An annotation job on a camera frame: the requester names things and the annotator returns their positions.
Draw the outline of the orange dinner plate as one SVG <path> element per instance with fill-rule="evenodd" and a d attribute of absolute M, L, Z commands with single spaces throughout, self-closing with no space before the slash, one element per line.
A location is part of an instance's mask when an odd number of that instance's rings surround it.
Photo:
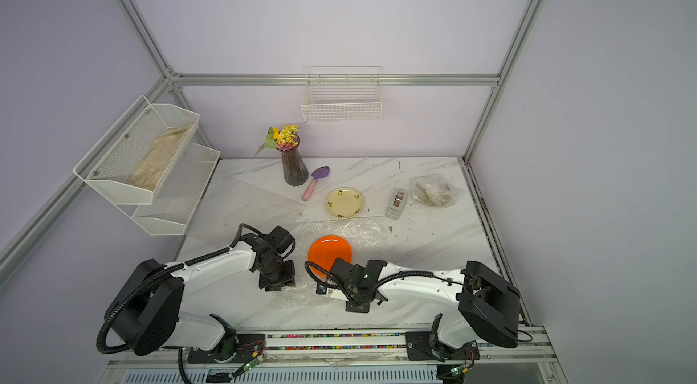
<path fill-rule="evenodd" d="M 319 238 L 310 246 L 308 262 L 321 266 L 329 271 L 337 259 L 352 262 L 353 250 L 350 243 L 337 235 L 327 235 Z"/>

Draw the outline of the white tape dispenser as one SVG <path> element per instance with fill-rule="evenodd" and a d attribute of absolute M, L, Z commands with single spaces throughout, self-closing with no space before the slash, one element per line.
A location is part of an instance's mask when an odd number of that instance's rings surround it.
<path fill-rule="evenodd" d="M 390 197 L 386 209 L 386 217 L 391 220 L 399 220 L 408 202 L 408 192 L 404 189 L 396 189 Z"/>

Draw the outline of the yellow patterned dinner plate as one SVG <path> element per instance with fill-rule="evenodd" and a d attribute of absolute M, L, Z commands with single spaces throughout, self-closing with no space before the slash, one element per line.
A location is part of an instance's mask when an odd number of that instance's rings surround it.
<path fill-rule="evenodd" d="M 447 207 L 454 202 L 452 188 L 444 181 L 417 181 L 414 185 L 415 200 L 429 207 Z"/>

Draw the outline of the clear bubble wrap sheet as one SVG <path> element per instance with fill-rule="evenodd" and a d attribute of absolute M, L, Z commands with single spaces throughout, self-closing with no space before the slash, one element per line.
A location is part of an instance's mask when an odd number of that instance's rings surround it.
<path fill-rule="evenodd" d="M 241 180 L 230 179 L 210 185 L 188 227 L 180 258 L 192 258 L 230 244 L 242 222 L 263 233 L 281 226 L 297 241 L 296 249 L 290 255 L 296 267 L 296 285 L 284 288 L 280 293 L 265 293 L 258 288 L 258 277 L 247 271 L 194 293 L 186 299 L 187 306 L 190 309 L 210 306 L 213 311 L 221 313 L 264 303 L 272 310 L 284 310 L 331 302 L 315 293 L 315 283 L 303 268 L 310 246 L 326 235 L 347 240 L 354 264 L 391 259 L 391 234 L 384 219 L 359 217 L 348 221 L 305 222 L 305 209 L 304 204 Z"/>
<path fill-rule="evenodd" d="M 446 208 L 459 199 L 459 189 L 452 186 L 442 175 L 423 175 L 410 181 L 416 203 L 434 208 Z"/>

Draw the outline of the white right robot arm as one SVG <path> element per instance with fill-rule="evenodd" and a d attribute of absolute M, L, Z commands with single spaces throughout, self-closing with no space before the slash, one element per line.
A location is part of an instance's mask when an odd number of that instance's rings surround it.
<path fill-rule="evenodd" d="M 519 338 L 519 290 L 482 262 L 469 261 L 462 270 L 426 271 L 383 260 L 361 266 L 336 259 L 328 270 L 311 261 L 304 268 L 323 294 L 346 303 L 347 312 L 368 313 L 374 302 L 439 306 L 426 341 L 429 359 L 476 360 L 477 340 L 505 349 L 530 342 Z"/>

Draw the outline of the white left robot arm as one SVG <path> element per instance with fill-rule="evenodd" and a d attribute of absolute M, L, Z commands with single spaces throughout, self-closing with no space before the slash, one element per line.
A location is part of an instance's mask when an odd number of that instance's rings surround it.
<path fill-rule="evenodd" d="M 190 348 L 216 362 L 231 360 L 241 350 L 236 329 L 216 313 L 183 311 L 184 301 L 241 273 L 257 273 L 259 287 L 267 293 L 294 285 L 290 255 L 296 244 L 281 226 L 262 233 L 240 224 L 232 242 L 219 250 L 183 262 L 141 262 L 105 312 L 96 336 L 97 351 L 145 356 L 161 348 Z"/>

